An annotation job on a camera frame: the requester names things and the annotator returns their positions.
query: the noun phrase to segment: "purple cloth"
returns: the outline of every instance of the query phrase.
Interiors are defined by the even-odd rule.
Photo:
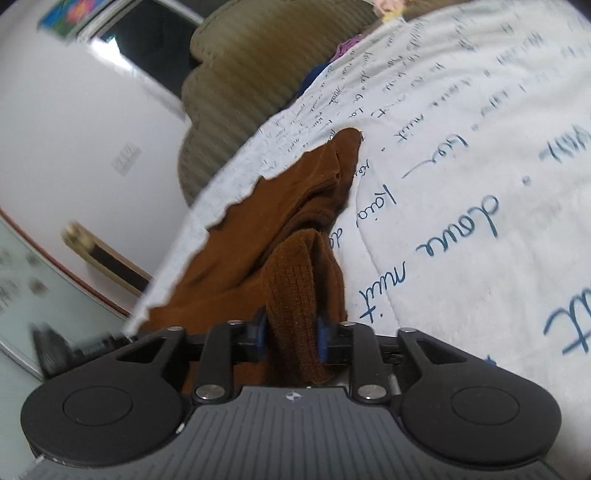
[[[345,55],[347,50],[349,50],[353,45],[359,43],[362,38],[363,35],[360,33],[359,35],[355,35],[353,38],[350,38],[347,41],[339,44],[339,46],[336,47],[335,56],[333,56],[330,61],[335,61],[336,59],[341,58],[343,55]]]

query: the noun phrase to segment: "olive green cushion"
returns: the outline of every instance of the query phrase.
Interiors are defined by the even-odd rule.
[[[362,0],[230,0],[193,34],[183,84],[193,125],[178,176],[187,204],[336,46],[376,20]]]

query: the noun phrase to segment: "round black pad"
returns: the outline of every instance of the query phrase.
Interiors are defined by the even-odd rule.
[[[34,451],[77,466],[118,465],[171,439],[181,423],[179,393],[149,365],[95,362],[36,389],[21,410]]]
[[[405,393],[401,419],[427,450],[461,464],[502,467],[547,453],[560,409],[543,388],[484,362],[437,365]]]
[[[503,425],[519,413],[519,402],[498,388],[470,387],[452,397],[458,417],[475,425]]]
[[[64,402],[66,416],[80,425],[100,427],[125,417],[133,407],[131,396],[113,387],[89,387]]]

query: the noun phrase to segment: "gray plastic casing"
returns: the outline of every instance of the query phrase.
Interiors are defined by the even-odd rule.
[[[141,459],[89,469],[44,458],[21,478],[561,479],[542,461],[503,471],[443,462],[410,441],[387,409],[355,403],[342,388],[267,387],[243,387],[228,403],[197,408],[172,441]]]

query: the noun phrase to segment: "window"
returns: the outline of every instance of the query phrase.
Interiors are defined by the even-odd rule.
[[[115,15],[95,35],[111,57],[122,56],[177,97],[197,66],[189,52],[196,23],[155,0],[141,0]]]

